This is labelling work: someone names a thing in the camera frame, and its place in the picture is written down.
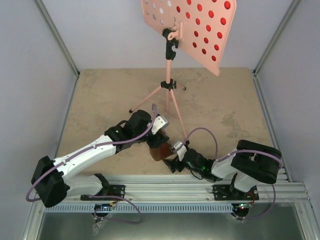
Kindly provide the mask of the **brown wooden metronome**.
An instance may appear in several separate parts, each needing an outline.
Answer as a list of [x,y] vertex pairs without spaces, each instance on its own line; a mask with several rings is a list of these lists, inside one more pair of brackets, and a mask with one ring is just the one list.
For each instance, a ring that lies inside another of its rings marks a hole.
[[174,154],[172,146],[168,142],[163,143],[157,148],[149,148],[149,153],[156,162],[162,161]]

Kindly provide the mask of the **pink music stand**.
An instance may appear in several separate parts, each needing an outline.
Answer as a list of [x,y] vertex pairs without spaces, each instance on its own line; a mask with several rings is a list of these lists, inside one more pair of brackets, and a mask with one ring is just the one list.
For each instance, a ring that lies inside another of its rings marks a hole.
[[203,67],[220,75],[220,65],[233,19],[237,10],[236,0],[143,0],[141,1],[144,22],[165,38],[166,76],[143,102],[160,89],[166,90],[165,110],[170,102],[179,119],[182,132],[186,129],[181,117],[174,90],[186,89],[171,78],[172,62],[180,49]]

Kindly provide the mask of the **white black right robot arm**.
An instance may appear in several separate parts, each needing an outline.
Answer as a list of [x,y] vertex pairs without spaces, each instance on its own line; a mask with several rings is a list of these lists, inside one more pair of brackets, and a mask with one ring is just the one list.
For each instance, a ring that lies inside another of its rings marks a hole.
[[278,171],[283,168],[280,150],[248,140],[240,140],[236,148],[221,159],[207,159],[181,143],[175,150],[174,159],[164,160],[170,171],[187,169],[213,182],[216,201],[258,200],[257,184],[275,184]]

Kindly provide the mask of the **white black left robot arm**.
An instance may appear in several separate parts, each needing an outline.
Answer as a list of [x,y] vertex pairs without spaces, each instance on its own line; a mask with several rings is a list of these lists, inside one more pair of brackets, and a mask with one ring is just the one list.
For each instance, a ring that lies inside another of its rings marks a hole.
[[150,150],[160,151],[169,141],[163,132],[168,120],[144,110],[134,112],[129,120],[122,120],[107,129],[104,134],[88,145],[62,157],[42,157],[31,178],[32,189],[38,200],[50,208],[65,198],[92,195],[99,200],[108,197],[110,184],[100,173],[76,182],[74,177],[94,163],[112,157],[133,144],[146,143]]

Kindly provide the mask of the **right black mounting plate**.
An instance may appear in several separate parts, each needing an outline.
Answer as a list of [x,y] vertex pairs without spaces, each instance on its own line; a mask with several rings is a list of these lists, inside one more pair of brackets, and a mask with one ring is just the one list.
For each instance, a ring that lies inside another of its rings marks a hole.
[[216,201],[253,201],[259,200],[257,186],[253,186],[248,192],[237,189],[230,190],[230,184],[215,184],[212,193]]

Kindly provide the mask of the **black mounting plate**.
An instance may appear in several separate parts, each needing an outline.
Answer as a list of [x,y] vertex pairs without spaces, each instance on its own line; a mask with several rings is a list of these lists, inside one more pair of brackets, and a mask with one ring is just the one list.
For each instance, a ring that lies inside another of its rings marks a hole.
[[126,186],[120,184],[112,184],[109,187],[103,187],[95,196],[103,196],[103,198],[89,197],[88,195],[81,195],[81,201],[119,201],[115,197],[125,197]]
[[230,190],[230,184],[215,184],[212,193],[216,201],[253,201],[259,200],[257,186],[253,186],[248,192],[237,189]]

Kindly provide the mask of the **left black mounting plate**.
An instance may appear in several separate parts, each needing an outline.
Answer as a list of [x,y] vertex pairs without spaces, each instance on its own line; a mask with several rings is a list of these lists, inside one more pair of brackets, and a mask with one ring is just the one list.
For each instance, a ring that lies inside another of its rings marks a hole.
[[115,197],[125,197],[126,186],[120,184],[112,184],[109,187],[103,187],[95,196],[103,196],[103,198],[89,197],[88,195],[81,195],[81,201],[119,201]]

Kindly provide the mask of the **clear plastic bag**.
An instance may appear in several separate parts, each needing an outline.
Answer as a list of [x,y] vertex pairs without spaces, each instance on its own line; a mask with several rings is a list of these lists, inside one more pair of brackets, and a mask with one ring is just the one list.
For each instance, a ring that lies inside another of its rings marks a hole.
[[92,225],[92,235],[96,236],[106,225],[108,220],[105,219],[95,219],[94,224]]

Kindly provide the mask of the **aluminium left corner frame post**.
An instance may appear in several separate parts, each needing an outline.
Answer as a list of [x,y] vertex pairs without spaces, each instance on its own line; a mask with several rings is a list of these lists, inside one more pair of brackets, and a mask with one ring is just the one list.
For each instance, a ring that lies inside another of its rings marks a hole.
[[44,2],[42,0],[34,0],[34,3],[37,6],[40,14],[42,15],[48,29],[50,30],[53,38],[55,39],[60,51],[62,52],[62,54],[65,58],[65,60],[67,61],[70,68],[72,69],[75,77],[79,78],[80,71],[76,67],[76,64],[75,64],[67,46],[65,45],[52,17],[50,16],[50,13],[49,13],[47,7],[45,6]]

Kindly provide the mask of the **aluminium corner frame post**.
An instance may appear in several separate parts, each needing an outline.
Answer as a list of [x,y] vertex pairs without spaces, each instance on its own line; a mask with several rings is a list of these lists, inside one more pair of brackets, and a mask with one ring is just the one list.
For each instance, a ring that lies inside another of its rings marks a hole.
[[301,0],[292,0],[290,2],[284,16],[281,18],[255,69],[252,71],[252,80],[271,143],[273,147],[279,150],[282,149],[282,146],[279,134],[277,132],[276,120],[274,118],[273,111],[271,110],[270,90],[271,87],[274,88],[277,86],[275,84],[275,73],[280,72],[281,70],[279,68],[272,70],[270,64],[279,40],[284,34],[288,24],[292,20],[301,3]]
[[75,64],[67,46],[65,45],[52,17],[50,16],[50,13],[49,13],[47,7],[45,6],[44,2],[42,0],[34,0],[34,3],[37,6],[40,14],[42,15],[48,29],[50,30],[53,38],[55,39],[60,51],[62,52],[62,54],[65,58],[65,60],[67,61],[70,68],[72,69],[75,77],[79,78],[80,71],[76,67],[76,64]]

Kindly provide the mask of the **aluminium right corner frame post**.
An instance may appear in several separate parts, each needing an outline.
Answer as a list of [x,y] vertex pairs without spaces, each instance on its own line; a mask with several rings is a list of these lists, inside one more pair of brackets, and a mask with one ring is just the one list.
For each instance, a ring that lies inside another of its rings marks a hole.
[[252,80],[271,143],[273,147],[279,150],[282,149],[282,146],[279,134],[277,132],[276,120],[274,118],[273,111],[271,110],[270,90],[271,87],[274,88],[277,86],[275,84],[275,73],[280,72],[281,70],[279,68],[272,70],[270,64],[279,40],[284,34],[288,24],[292,20],[301,3],[301,0],[292,0],[290,2],[284,16],[281,18],[255,69],[252,71]]

